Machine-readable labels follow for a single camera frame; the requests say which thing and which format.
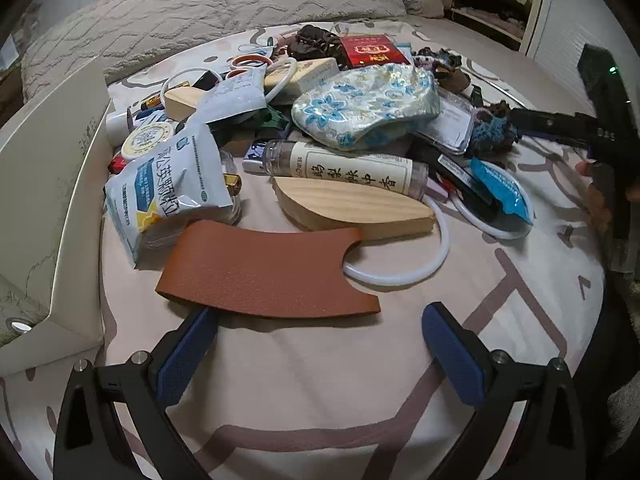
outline white ring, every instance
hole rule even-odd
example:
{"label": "white ring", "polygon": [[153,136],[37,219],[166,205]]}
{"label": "white ring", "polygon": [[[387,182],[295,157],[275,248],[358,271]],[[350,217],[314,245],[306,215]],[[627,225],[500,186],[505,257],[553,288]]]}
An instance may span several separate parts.
{"label": "white ring", "polygon": [[278,84],[274,86],[267,95],[265,95],[264,100],[267,101],[267,103],[271,102],[271,100],[280,93],[280,91],[287,85],[287,83],[291,81],[291,78],[296,73],[296,70],[298,68],[298,62],[292,57],[281,57],[274,64],[267,67],[266,73],[268,74],[269,72],[273,72],[277,68],[287,63],[289,63],[289,70],[287,71],[287,74],[280,81],[278,81]]}
{"label": "white ring", "polygon": [[[518,187],[518,190],[520,191],[520,194],[524,199],[525,205],[527,206],[527,212],[529,213],[531,221],[533,221],[533,202],[531,201],[531,198],[529,197],[527,192],[524,191],[524,188],[520,185],[520,183],[513,176],[511,176],[509,173],[504,171],[502,168],[496,166],[495,164],[492,164],[486,161],[483,161],[482,163],[488,165],[490,168],[493,168],[495,171],[498,171],[499,173],[502,174],[502,176],[504,176],[505,178],[508,178],[509,181],[515,183],[515,185]],[[532,225],[529,224],[528,222],[525,222],[524,220],[522,221],[522,228],[519,229],[518,231],[503,231],[502,229],[493,227],[487,224],[486,222],[482,221],[476,215],[474,215],[471,211],[469,211],[469,209],[466,208],[466,206],[462,203],[462,200],[460,200],[460,197],[455,191],[452,191],[449,193],[449,198],[453,202],[453,205],[456,207],[458,212],[463,217],[465,217],[465,219],[471,225],[477,227],[482,232],[487,233],[488,235],[491,235],[494,238],[498,238],[500,240],[517,240],[518,238],[525,237],[526,235],[529,234],[529,231],[531,231]]]}
{"label": "white ring", "polygon": [[449,253],[449,229],[447,228],[447,220],[444,217],[444,213],[440,207],[428,196],[423,196],[422,201],[429,206],[434,214],[436,220],[440,225],[440,251],[436,254],[436,257],[427,264],[427,266],[414,270],[414,272],[408,272],[405,274],[392,274],[390,276],[380,276],[378,274],[369,274],[361,270],[356,269],[353,265],[345,262],[342,266],[344,273],[358,280],[359,282],[369,283],[369,285],[379,286],[405,286],[412,283],[420,282],[425,278],[431,276],[436,270],[440,268],[444,262],[447,254]]}
{"label": "white ring", "polygon": [[180,70],[180,72],[173,74],[162,85],[162,88],[160,89],[160,102],[162,103],[162,106],[166,106],[164,102],[164,93],[169,88],[169,83],[173,81],[175,78],[177,78],[179,75],[186,74],[187,72],[196,72],[196,70],[202,70],[203,72],[211,72],[218,80],[218,83],[222,81],[222,76],[218,72],[215,72],[210,68],[187,68],[186,70]]}

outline white packet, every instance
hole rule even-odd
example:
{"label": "white packet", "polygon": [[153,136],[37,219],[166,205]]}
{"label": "white packet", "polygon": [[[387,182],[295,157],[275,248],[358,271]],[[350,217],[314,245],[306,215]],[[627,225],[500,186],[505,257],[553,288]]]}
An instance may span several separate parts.
{"label": "white packet", "polygon": [[235,115],[267,107],[264,99],[265,67],[246,72],[215,85],[198,101],[190,123],[212,123]]}
{"label": "white packet", "polygon": [[135,264],[143,233],[202,207],[231,206],[220,152],[206,124],[190,124],[130,162],[104,186],[107,209]]}

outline metal screw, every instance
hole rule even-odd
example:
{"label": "metal screw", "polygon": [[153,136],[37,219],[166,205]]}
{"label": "metal screw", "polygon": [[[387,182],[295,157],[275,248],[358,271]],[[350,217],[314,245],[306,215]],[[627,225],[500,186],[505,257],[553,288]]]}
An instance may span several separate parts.
{"label": "metal screw", "polygon": [[131,362],[135,365],[141,365],[147,359],[149,359],[149,352],[145,352],[144,350],[133,352],[133,355],[131,356]]}
{"label": "metal screw", "polygon": [[565,370],[566,368],[566,363],[562,358],[559,358],[559,357],[554,357],[553,359],[551,359],[551,365],[553,368],[555,368],[559,372],[561,372],[562,370]]}
{"label": "metal screw", "polygon": [[491,358],[499,365],[503,365],[509,362],[509,354],[507,354],[507,352],[505,352],[504,350],[494,350],[493,352],[491,352]]}
{"label": "metal screw", "polygon": [[76,372],[81,372],[82,370],[87,368],[88,365],[89,361],[87,361],[86,359],[78,359],[78,361],[76,361],[76,363],[74,364],[74,370]]}

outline blue packet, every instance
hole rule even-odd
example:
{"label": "blue packet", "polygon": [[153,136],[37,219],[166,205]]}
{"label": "blue packet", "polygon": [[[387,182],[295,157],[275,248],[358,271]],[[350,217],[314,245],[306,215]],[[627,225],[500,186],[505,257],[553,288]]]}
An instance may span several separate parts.
{"label": "blue packet", "polygon": [[498,199],[505,213],[516,214],[527,224],[532,223],[527,204],[524,202],[518,186],[511,180],[506,179],[503,174],[483,164],[475,157],[471,160],[471,171]]}

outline white label with chinese text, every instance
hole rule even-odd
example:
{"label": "white label with chinese text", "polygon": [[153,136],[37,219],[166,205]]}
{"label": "white label with chinese text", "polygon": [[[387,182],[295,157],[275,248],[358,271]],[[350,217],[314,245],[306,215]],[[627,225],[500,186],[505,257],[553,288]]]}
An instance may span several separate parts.
{"label": "white label with chinese text", "polygon": [[413,162],[385,153],[334,152],[313,143],[297,142],[291,151],[291,176],[341,180],[409,193]]}

